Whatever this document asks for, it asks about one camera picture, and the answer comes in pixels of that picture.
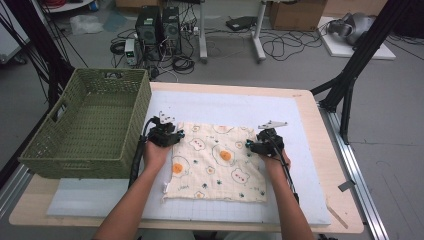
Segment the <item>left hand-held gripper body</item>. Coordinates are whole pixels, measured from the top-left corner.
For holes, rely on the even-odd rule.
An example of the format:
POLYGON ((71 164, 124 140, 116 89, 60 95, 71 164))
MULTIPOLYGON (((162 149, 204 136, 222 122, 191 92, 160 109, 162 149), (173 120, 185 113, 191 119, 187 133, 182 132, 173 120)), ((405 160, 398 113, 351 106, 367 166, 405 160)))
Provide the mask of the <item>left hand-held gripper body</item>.
POLYGON ((147 139, 159 147, 168 147, 178 143, 179 135, 175 132, 174 120, 174 117, 160 111, 158 116, 152 118, 155 126, 149 130, 147 139))

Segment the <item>cream printed cloth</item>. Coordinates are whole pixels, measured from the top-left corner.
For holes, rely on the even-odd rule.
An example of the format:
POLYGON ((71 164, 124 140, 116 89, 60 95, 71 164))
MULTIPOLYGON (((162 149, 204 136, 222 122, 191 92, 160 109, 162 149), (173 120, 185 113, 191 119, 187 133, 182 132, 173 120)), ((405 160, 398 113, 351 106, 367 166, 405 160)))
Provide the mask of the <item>cream printed cloth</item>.
POLYGON ((177 128, 185 137, 172 149, 166 198, 267 200, 261 158, 245 147, 248 140, 256 139, 254 129, 192 122, 180 122, 177 128))

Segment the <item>green woven basket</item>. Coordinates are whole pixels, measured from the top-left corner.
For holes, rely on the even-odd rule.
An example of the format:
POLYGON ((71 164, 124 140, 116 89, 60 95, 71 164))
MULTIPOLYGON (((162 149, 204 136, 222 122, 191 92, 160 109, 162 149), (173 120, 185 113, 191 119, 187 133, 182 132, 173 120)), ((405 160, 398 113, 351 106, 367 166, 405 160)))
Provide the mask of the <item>green woven basket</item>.
POLYGON ((19 161, 43 178, 127 179, 151 95, 144 69, 77 69, 19 161))

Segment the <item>person's right hand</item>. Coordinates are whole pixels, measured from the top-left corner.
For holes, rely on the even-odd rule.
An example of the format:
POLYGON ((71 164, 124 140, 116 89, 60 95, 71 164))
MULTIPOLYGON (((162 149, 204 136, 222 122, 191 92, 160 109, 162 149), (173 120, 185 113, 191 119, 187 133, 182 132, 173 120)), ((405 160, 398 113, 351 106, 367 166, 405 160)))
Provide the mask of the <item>person's right hand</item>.
POLYGON ((270 178, 287 178, 283 165, 278 157, 274 158, 267 155, 261 155, 260 158, 263 160, 266 172, 270 178))

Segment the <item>person's left hand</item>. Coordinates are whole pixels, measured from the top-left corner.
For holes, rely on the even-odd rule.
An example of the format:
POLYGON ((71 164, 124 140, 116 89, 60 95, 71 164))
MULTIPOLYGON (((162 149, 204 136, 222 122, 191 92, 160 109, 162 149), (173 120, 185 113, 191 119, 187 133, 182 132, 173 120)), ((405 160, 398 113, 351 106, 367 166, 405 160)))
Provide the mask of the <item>person's left hand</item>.
POLYGON ((160 147, 148 141, 144 152, 144 169, 151 172, 159 172, 164 166, 171 146, 160 147))

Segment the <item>white grid mat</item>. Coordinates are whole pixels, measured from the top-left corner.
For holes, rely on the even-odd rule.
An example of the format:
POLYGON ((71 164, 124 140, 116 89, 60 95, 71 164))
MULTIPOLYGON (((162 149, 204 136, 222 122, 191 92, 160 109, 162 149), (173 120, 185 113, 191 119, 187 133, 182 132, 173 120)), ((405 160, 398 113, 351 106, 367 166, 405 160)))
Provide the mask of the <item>white grid mat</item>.
MULTIPOLYGON (((328 226, 331 218, 315 168, 299 106, 292 97, 231 95, 156 90, 149 104, 149 115, 163 113, 180 122, 248 127, 260 132, 268 121, 287 122, 278 127, 285 151, 292 162, 290 175, 299 197, 300 208, 312 226, 328 226)), ((171 179, 172 150, 154 181, 143 217, 146 220, 266 223, 279 221, 276 198, 261 159, 260 172, 266 180, 265 202, 232 202, 203 199, 169 199, 164 196, 171 179)))

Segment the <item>grey tape piece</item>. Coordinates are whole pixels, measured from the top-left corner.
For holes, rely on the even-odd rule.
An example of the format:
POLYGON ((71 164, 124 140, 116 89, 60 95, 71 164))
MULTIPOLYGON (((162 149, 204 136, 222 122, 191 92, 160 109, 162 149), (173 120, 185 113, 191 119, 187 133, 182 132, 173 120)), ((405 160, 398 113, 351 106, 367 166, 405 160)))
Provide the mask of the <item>grey tape piece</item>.
POLYGON ((355 183, 353 180, 348 180, 348 181, 346 181, 346 182, 344 182, 344 183, 340 184, 340 185, 338 186, 338 189, 339 189, 341 192, 344 192, 344 191, 346 191, 346 190, 348 190, 348 189, 353 188, 355 185, 356 185, 356 183, 355 183))

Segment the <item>white desk leg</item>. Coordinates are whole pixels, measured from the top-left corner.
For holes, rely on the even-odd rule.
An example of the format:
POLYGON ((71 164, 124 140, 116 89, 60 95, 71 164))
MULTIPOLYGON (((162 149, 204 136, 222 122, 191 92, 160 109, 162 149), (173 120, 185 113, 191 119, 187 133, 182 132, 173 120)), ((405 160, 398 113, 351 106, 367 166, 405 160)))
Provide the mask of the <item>white desk leg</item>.
POLYGON ((199 55, 202 63, 207 63, 207 44, 205 36, 205 14, 204 14, 204 4, 205 0, 199 0, 199 10, 200 10, 200 27, 199 27, 199 55))
POLYGON ((252 32, 252 41, 257 53, 258 62, 262 62, 266 59, 265 52, 260 41, 260 32, 262 30, 262 23, 265 15, 266 5, 267 3, 265 0, 260 0, 256 29, 252 32))

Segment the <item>black computer tower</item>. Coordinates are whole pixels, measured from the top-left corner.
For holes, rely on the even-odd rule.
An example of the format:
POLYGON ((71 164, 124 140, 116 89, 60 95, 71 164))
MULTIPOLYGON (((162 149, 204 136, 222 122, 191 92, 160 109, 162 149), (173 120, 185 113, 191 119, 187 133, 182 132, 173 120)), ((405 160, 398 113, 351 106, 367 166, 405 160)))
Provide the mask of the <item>black computer tower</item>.
POLYGON ((159 44, 163 40, 163 30, 158 6, 142 6, 135 29, 145 59, 160 58, 159 44))
POLYGON ((162 13, 162 24, 167 49, 174 55, 182 53, 178 7, 166 7, 162 13))

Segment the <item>thin wooden stick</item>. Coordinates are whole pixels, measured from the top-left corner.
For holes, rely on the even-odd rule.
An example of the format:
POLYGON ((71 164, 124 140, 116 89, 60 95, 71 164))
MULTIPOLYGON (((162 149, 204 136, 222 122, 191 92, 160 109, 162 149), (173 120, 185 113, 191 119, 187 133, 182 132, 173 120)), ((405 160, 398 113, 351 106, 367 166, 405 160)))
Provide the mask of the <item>thin wooden stick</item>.
POLYGON ((337 212, 330 206, 327 205, 327 209, 330 214, 342 225, 345 229, 348 229, 348 224, 337 214, 337 212))

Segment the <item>white floor board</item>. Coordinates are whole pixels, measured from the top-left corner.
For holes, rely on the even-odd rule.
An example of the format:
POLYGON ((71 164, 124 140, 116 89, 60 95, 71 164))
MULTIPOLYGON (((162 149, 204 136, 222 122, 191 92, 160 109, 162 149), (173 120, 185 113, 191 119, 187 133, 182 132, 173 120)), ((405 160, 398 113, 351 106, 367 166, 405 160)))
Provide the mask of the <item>white floor board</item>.
MULTIPOLYGON (((332 20, 332 17, 322 17, 318 23, 319 34, 321 35, 322 41, 332 57, 350 58, 354 53, 353 47, 337 34, 327 32, 328 23, 332 20)), ((372 59, 393 61, 396 59, 396 56, 385 44, 382 44, 373 55, 372 59)))

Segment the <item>brown cardboard box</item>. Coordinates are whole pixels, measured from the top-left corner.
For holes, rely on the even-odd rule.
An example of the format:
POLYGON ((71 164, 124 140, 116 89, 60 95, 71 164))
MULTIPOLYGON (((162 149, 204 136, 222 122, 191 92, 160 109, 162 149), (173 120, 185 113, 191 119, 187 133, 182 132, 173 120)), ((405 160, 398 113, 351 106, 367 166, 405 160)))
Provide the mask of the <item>brown cardboard box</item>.
POLYGON ((328 0, 273 2, 269 16, 274 30, 315 31, 328 0))

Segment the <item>clear plastic bag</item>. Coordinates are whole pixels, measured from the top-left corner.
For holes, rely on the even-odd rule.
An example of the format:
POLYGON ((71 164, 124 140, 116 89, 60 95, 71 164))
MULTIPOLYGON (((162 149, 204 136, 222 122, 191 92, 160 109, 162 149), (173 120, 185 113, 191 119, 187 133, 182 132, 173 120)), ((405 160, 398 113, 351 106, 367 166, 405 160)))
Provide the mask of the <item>clear plastic bag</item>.
POLYGON ((103 25, 96 16, 77 15, 70 18, 70 25, 74 35, 96 34, 103 31, 103 25))

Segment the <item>grey headset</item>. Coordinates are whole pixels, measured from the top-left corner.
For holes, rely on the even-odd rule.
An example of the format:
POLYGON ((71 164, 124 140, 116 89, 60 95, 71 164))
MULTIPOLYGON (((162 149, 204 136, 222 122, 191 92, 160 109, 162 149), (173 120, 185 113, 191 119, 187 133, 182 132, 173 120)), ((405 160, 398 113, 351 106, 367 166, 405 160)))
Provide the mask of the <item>grey headset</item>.
POLYGON ((368 32, 375 18, 364 13, 347 13, 340 19, 332 20, 327 28, 331 34, 336 33, 348 44, 355 46, 364 34, 368 32))

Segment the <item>aluminium rail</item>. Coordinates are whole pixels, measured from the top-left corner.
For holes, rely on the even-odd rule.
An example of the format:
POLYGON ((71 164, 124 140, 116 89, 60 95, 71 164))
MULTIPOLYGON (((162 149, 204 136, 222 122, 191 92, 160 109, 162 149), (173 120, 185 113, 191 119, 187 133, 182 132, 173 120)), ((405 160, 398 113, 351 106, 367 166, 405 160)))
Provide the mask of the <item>aluminium rail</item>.
POLYGON ((4 218, 19 193, 31 180, 31 177, 30 170, 22 164, 19 164, 17 169, 12 172, 0 189, 0 220, 4 218))
POLYGON ((351 181, 350 189, 354 192, 355 200, 360 205, 363 225, 373 240, 390 240, 386 228, 372 199, 367 183, 358 165, 354 151, 349 143, 345 143, 339 128, 341 121, 336 113, 319 108, 319 112, 327 126, 327 130, 335 140, 335 145, 341 157, 342 169, 351 181))

